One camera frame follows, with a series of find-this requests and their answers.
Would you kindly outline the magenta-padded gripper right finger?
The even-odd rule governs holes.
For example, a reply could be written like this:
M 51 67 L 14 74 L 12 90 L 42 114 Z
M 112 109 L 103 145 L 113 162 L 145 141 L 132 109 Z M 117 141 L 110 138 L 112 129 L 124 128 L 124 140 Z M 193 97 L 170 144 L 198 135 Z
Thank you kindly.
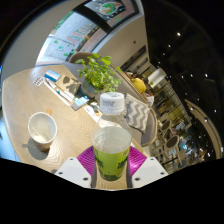
M 167 171 L 155 157 L 147 157 L 130 147 L 126 172 L 128 188 L 140 188 L 167 175 Z

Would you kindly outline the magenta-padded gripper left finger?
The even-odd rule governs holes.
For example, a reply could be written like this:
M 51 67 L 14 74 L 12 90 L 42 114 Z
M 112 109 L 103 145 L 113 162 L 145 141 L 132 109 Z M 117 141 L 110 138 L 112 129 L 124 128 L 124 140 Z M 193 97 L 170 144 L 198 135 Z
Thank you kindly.
M 95 188 L 97 170 L 94 148 L 87 148 L 77 157 L 69 157 L 55 175 L 84 188 Z

